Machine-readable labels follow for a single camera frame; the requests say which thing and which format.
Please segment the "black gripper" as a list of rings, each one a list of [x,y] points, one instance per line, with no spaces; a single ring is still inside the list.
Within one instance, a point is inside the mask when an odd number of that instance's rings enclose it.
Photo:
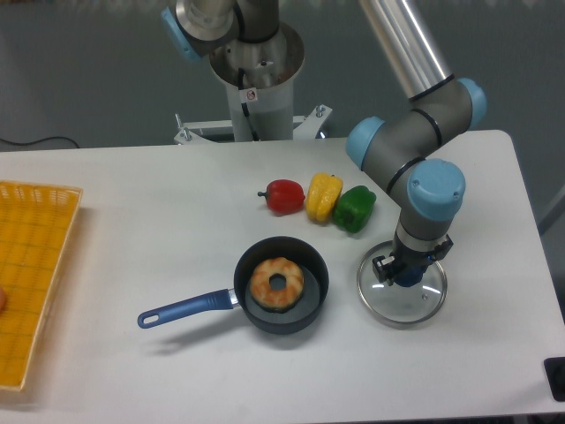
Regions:
[[[436,240],[428,252],[410,249],[401,241],[394,240],[391,255],[379,255],[372,259],[373,273],[380,283],[392,286],[396,274],[424,273],[434,262],[443,260],[453,245],[448,234]]]

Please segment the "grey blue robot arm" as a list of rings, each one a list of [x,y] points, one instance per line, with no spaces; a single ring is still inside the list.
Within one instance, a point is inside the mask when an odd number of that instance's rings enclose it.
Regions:
[[[401,209],[392,250],[373,260],[374,272],[410,287],[450,250],[465,189],[463,173],[432,154],[484,117],[486,96],[473,80],[454,77],[412,1],[361,7],[411,108],[393,123],[364,119],[346,151]],[[178,1],[162,22],[184,58],[209,59],[226,87],[236,140],[292,137],[292,83],[305,52],[276,1]]]

